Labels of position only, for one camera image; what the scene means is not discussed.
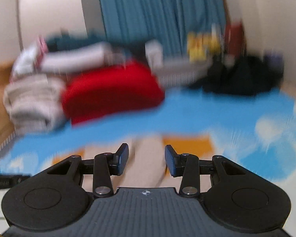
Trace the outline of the white plush toy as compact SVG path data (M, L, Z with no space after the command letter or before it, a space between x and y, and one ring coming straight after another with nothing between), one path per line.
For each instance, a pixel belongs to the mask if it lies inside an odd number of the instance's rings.
M158 40L151 40L145 44L145 55L148 65L152 70L163 66L163 46Z

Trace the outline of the white folded pillow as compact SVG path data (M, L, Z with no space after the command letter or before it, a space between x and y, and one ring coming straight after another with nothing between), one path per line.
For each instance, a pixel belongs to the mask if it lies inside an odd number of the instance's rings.
M68 51L46 53L39 64L45 73L77 73L104 66L113 54L110 44L99 42Z

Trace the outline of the purple bag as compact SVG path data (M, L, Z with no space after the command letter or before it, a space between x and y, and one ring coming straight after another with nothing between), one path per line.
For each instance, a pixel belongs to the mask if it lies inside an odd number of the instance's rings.
M264 62L274 72L284 72L283 53L277 50L267 50L264 52Z

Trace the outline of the yellow plush toys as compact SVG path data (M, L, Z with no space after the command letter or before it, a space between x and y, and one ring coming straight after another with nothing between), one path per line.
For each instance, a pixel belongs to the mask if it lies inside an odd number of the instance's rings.
M194 33L187 36L187 53L190 62L206 61L209 57L221 54L221 41L216 32Z

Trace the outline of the white pink folded clothes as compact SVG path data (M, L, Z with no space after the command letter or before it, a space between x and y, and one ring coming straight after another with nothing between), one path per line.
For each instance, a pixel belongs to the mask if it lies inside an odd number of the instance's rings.
M45 39L40 35L27 48L23 49L13 63L10 74L10 82L14 82L20 77L32 74L36 71L45 53L49 49Z

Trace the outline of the blue white patterned bed sheet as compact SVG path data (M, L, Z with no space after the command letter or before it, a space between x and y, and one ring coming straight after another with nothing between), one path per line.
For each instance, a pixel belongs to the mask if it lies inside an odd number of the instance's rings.
M34 175L58 152L150 135L209 135L223 155L277 184L292 203L285 229L296 236L296 100L280 91L232 97L175 90L155 109L120 113L48 134L11 136L0 147L0 173Z

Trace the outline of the white wardrobe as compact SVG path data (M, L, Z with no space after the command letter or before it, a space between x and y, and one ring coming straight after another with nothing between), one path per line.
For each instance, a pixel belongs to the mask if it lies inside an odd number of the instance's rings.
M20 53L19 0L0 0L0 63Z

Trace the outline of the white folded quilt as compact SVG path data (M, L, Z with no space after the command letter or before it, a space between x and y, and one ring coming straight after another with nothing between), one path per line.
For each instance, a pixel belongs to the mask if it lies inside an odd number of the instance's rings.
M45 74L8 84L3 104L16 134L47 133L61 127L67 121L60 101L65 89L63 80Z

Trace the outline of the dark teal shark plush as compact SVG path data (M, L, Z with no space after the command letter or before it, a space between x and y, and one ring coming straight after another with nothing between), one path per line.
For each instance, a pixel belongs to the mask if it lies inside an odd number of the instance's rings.
M99 42L107 42L112 47L126 49L135 56L145 55L145 44L149 41L150 39L141 38L123 41L117 38L107 38L97 32L91 32L87 36L69 34L55 35L45 40L50 52L80 49Z

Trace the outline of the black clothes pile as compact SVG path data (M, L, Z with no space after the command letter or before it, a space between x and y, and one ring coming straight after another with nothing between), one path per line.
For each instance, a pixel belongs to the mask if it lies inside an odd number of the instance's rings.
M234 96L256 96L281 85L283 67L272 67L254 55L240 56L232 67L214 59L207 75L188 86L190 90Z

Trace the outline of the red folded blanket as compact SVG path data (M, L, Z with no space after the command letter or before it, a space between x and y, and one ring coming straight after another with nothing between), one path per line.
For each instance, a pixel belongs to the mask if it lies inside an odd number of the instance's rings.
M61 95L64 114L73 125L118 112L154 108L165 92L147 65L129 60L73 78Z

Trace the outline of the blue curtain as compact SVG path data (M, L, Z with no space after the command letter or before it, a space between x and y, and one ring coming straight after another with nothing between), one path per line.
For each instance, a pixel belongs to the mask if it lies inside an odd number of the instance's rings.
M223 0L100 0L106 36L158 40L165 56L183 55L190 32L226 25Z

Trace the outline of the beige and mustard hooded jacket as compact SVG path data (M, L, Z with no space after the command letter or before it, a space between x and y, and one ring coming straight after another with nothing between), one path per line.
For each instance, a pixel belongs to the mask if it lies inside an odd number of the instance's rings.
M164 150L171 144L178 154L191 153L200 159L211 159L214 155L214 144L209 135L167 136L148 135L129 137L121 143L129 146L129 158L122 176L112 176L114 192L118 187L175 187L179 190L180 178L171 178L167 170ZM92 159L105 152L116 152L120 142L92 143L76 150L67 150L53 155L48 166L54 165L70 155L80 155L82 159Z

